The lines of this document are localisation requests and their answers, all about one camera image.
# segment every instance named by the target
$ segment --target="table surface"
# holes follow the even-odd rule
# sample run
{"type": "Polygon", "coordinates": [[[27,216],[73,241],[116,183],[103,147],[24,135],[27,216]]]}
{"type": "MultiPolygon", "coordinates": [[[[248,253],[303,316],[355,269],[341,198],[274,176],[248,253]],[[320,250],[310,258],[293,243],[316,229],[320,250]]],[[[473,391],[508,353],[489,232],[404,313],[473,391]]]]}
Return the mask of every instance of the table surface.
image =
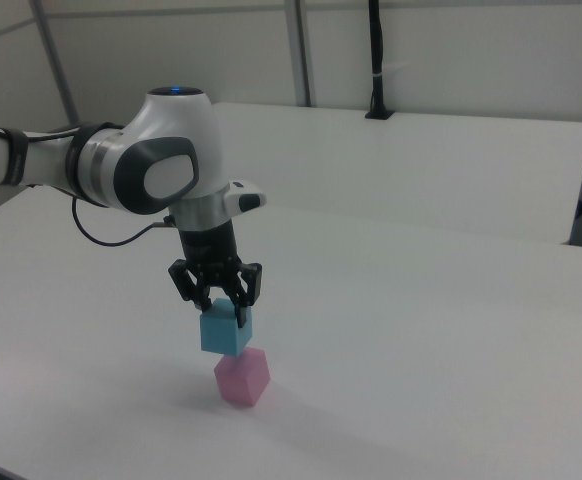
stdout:
{"type": "Polygon", "coordinates": [[[569,240],[582,123],[219,103],[231,175],[274,205],[548,243],[569,240]]]}
{"type": "MultiPolygon", "coordinates": [[[[125,237],[147,218],[80,206],[125,237]]],[[[582,478],[582,248],[266,206],[251,346],[224,403],[177,234],[107,249],[45,187],[0,207],[0,467],[40,480],[582,478]]]]}

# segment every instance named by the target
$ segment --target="blue cube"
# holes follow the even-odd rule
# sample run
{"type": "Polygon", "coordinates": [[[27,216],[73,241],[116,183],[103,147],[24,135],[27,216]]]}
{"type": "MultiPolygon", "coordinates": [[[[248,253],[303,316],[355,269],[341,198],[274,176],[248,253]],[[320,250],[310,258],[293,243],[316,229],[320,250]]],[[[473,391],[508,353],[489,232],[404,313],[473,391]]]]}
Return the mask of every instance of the blue cube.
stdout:
{"type": "Polygon", "coordinates": [[[209,310],[200,315],[202,350],[237,357],[251,340],[252,325],[250,308],[247,309],[246,323],[238,328],[233,303],[226,298],[218,298],[209,310]]]}

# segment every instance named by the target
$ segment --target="white robot link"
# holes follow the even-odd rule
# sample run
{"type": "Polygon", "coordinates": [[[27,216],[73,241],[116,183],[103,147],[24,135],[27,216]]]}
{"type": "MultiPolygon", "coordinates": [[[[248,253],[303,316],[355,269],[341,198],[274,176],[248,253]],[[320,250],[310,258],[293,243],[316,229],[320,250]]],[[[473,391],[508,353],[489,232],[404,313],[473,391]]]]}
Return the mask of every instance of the white robot link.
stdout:
{"type": "Polygon", "coordinates": [[[231,218],[266,197],[226,177],[218,123],[201,90],[154,89],[126,127],[87,123],[53,134],[0,128],[0,185],[48,185],[72,195],[85,235],[77,199],[140,215],[168,208],[165,223],[153,226],[179,231],[185,260],[169,274],[185,301],[205,311],[210,287],[220,287],[241,328],[260,294],[262,266],[240,260],[231,218]]]}

